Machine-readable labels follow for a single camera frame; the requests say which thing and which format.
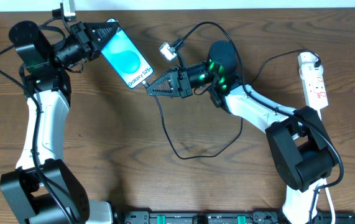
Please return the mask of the blue Galaxy smartphone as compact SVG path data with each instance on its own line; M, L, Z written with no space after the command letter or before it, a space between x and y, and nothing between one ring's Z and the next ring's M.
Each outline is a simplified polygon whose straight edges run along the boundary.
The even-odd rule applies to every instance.
M101 54L130 89L140 85L154 72L149 62L120 27L101 50Z

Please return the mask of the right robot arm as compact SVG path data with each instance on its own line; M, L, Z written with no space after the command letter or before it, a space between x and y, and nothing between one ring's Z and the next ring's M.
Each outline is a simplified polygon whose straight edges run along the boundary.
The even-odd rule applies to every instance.
M289 223L313 223L319 192L329 189L327 178L342 165L320 118L326 103L309 99L299 110L278 104L240 79L240 64L234 44L219 40L205 61L189 66L180 60L149 85L147 93L186 98L204 86L216 107L260 129L287 186L284 218Z

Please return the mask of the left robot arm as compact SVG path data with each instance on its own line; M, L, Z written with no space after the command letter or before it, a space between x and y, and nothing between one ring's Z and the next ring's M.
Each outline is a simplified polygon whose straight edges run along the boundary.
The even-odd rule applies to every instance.
M88 198L63 153L73 66L98 58L120 26L115 20L79 22L56 44L45 30L56 27L22 21L9 31L11 47L23 61L17 85L27 100L29 122L15 170L1 176L1 192L19 223L123 223L109 202Z

